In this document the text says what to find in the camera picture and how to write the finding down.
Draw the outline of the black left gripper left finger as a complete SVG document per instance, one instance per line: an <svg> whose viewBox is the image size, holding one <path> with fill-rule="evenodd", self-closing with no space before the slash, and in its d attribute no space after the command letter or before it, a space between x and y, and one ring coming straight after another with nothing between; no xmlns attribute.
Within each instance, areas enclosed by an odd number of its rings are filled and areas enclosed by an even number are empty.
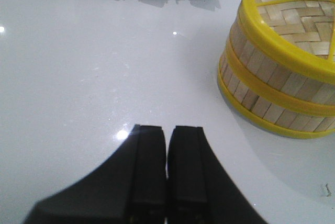
<svg viewBox="0 0 335 224"><path fill-rule="evenodd" d="M166 150L161 127L135 125L102 165L37 202L25 223L164 223Z"/></svg>

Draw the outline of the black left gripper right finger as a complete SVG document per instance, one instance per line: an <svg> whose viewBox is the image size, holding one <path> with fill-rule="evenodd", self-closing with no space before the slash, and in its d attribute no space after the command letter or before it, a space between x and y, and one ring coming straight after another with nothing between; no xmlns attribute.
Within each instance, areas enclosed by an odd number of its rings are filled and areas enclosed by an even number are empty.
<svg viewBox="0 0 335 224"><path fill-rule="evenodd" d="M168 223L265 223L221 166L201 127L175 127L167 169Z"/></svg>

